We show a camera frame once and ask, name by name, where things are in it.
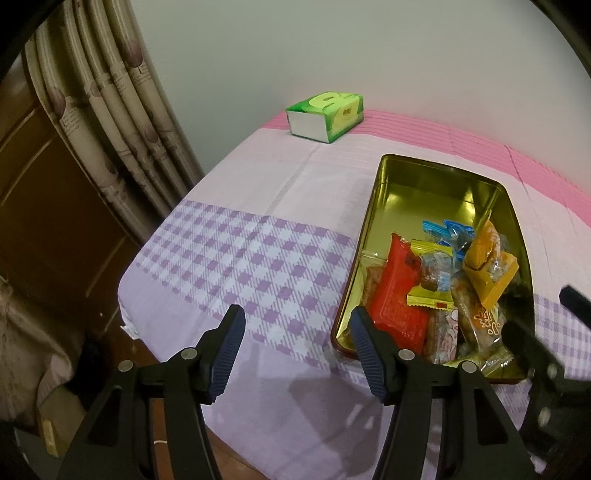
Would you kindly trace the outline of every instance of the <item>beige cloth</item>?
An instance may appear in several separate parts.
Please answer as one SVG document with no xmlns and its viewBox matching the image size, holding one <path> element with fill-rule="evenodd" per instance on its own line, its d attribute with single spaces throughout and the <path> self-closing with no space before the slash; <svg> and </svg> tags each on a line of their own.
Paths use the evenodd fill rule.
<svg viewBox="0 0 591 480">
<path fill-rule="evenodd" d="M 83 334 L 0 280 L 0 420 L 35 425 L 35 412 L 76 370 Z"/>
</svg>

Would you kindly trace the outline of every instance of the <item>screw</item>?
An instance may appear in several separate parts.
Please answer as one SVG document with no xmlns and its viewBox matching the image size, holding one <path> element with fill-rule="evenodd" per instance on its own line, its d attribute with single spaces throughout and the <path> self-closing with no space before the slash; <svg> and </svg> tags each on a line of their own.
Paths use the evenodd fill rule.
<svg viewBox="0 0 591 480">
<path fill-rule="evenodd" d="M 548 365 L 548 370 L 546 370 L 546 373 L 548 374 L 548 378 L 553 380 L 556 378 L 556 374 L 558 373 L 558 367 L 554 364 L 550 364 Z"/>
<path fill-rule="evenodd" d="M 414 352 L 412 350 L 409 350 L 408 348 L 403 348 L 398 352 L 398 356 L 402 360 L 410 361 L 414 358 Z"/>
<path fill-rule="evenodd" d="M 540 427 L 545 427 L 548 425 L 550 421 L 550 409 L 548 407 L 544 407 L 540 410 L 540 414 L 538 415 L 538 425 Z"/>
<path fill-rule="evenodd" d="M 192 360 L 197 356 L 197 351 L 194 348 L 186 348 L 181 352 L 181 356 L 185 360 Z"/>
<path fill-rule="evenodd" d="M 134 367 L 134 363 L 131 360 L 123 360 L 120 364 L 119 364 L 119 371 L 120 372 L 128 372 L 129 370 L 131 370 Z"/>
<path fill-rule="evenodd" d="M 472 374 L 476 370 L 478 370 L 478 367 L 476 366 L 476 364 L 474 362 L 466 361 L 466 362 L 462 362 L 462 370 L 464 370 L 464 372 Z"/>
</svg>

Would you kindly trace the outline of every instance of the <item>white wall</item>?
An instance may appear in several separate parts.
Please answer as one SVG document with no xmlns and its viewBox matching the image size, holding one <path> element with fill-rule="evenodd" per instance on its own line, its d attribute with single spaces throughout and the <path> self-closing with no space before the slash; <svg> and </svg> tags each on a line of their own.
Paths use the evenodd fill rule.
<svg viewBox="0 0 591 480">
<path fill-rule="evenodd" d="M 324 90 L 506 143 L 591 193 L 591 80 L 528 0 L 131 0 L 206 171 Z"/>
</svg>

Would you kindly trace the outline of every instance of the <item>red snack package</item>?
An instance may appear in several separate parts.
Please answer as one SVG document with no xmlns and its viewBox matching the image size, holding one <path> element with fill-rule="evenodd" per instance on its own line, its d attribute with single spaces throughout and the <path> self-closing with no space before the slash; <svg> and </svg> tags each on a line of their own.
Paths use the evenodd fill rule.
<svg viewBox="0 0 591 480">
<path fill-rule="evenodd" d="M 400 348 L 417 355 L 423 350 L 429 309 L 409 307 L 406 297 L 419 284 L 421 261 L 410 250 L 410 244 L 393 233 L 388 263 L 382 274 L 369 314 L 380 330 L 388 332 Z"/>
</svg>

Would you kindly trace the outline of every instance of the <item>green tissue package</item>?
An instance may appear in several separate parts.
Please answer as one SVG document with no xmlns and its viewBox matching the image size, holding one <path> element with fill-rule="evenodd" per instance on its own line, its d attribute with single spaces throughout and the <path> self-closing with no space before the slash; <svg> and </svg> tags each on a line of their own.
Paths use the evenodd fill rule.
<svg viewBox="0 0 591 480">
<path fill-rule="evenodd" d="M 363 96 L 324 92 L 285 111 L 292 135 L 331 143 L 363 120 Z"/>
</svg>

